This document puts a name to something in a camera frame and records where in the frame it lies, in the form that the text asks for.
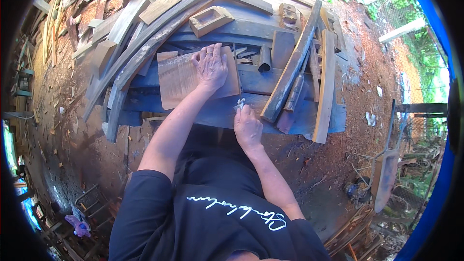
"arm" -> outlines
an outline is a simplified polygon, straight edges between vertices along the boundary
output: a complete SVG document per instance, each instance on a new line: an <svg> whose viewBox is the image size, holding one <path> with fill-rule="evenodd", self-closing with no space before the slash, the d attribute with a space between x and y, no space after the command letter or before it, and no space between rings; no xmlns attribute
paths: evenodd
<svg viewBox="0 0 464 261"><path fill-rule="evenodd" d="M221 45L217 43L204 47L192 56L199 84L156 130L138 170L159 171L173 180L177 157L184 147L195 117L206 100L223 86L227 78L227 57L221 57Z"/></svg>
<svg viewBox="0 0 464 261"><path fill-rule="evenodd" d="M264 151L263 124L256 119L253 109L248 105L237 109L234 122L237 141L258 173L266 200L280 207L291 220L304 219L293 192Z"/></svg>

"hand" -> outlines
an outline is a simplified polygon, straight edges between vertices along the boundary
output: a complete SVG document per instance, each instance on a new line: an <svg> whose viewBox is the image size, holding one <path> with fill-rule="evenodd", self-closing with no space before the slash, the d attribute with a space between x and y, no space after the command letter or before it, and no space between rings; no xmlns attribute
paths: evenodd
<svg viewBox="0 0 464 261"><path fill-rule="evenodd" d="M237 141L245 153L262 146L263 124L256 119L255 111L250 109L250 106L244 105L242 110L237 108L233 129Z"/></svg>
<svg viewBox="0 0 464 261"><path fill-rule="evenodd" d="M221 57L221 43L202 48L192 55L192 63L197 69L198 85L206 86L215 92L227 78L227 55Z"/></svg>

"left hand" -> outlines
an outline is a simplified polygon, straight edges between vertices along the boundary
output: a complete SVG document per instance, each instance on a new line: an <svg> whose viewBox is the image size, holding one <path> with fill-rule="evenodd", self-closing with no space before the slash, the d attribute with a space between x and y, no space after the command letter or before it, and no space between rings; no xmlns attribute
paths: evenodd
<svg viewBox="0 0 464 261"><path fill-rule="evenodd" d="M224 85L229 70L227 55L221 57L221 46L221 43L212 44L192 55L199 86L206 86L216 91Z"/></svg>

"purple plastic bag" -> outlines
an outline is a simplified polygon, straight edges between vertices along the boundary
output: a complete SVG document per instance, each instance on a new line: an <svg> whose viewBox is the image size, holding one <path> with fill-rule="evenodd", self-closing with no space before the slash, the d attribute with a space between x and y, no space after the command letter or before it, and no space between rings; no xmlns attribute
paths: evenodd
<svg viewBox="0 0 464 261"><path fill-rule="evenodd" d="M79 221L78 218L74 215L67 215L65 217L65 220L68 221L68 223L72 224L74 226L74 234L78 235L78 237L82 237L86 235L87 237L90 237L90 226L86 222L81 222Z"/></svg>

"finger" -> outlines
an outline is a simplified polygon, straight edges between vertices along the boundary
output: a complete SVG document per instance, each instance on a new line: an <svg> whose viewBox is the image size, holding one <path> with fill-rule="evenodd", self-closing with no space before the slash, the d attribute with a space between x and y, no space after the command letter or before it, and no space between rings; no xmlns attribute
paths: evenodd
<svg viewBox="0 0 464 261"><path fill-rule="evenodd" d="M197 67L198 66L198 58L200 57L200 52L196 52L192 55L192 64Z"/></svg>
<svg viewBox="0 0 464 261"><path fill-rule="evenodd" d="M247 104L245 104L245 105L243 106L243 108L242 108L242 113L243 113L244 115L250 115L250 106L247 105Z"/></svg>
<svg viewBox="0 0 464 261"><path fill-rule="evenodd" d="M210 44L206 50L206 57L212 57L214 51L214 45Z"/></svg>
<svg viewBox="0 0 464 261"><path fill-rule="evenodd" d="M226 70L226 71L229 71L229 69L227 68L227 55L226 54L223 54L221 56L221 62L222 62L222 67Z"/></svg>
<svg viewBox="0 0 464 261"><path fill-rule="evenodd" d="M204 47L200 50L200 60L203 60L206 57L206 50L208 47Z"/></svg>
<svg viewBox="0 0 464 261"><path fill-rule="evenodd" d="M222 43L215 44L212 51L212 56L221 56L221 47Z"/></svg>
<svg viewBox="0 0 464 261"><path fill-rule="evenodd" d="M241 114L240 107L238 107L235 112L235 117L233 119L234 127L240 123L240 114Z"/></svg>

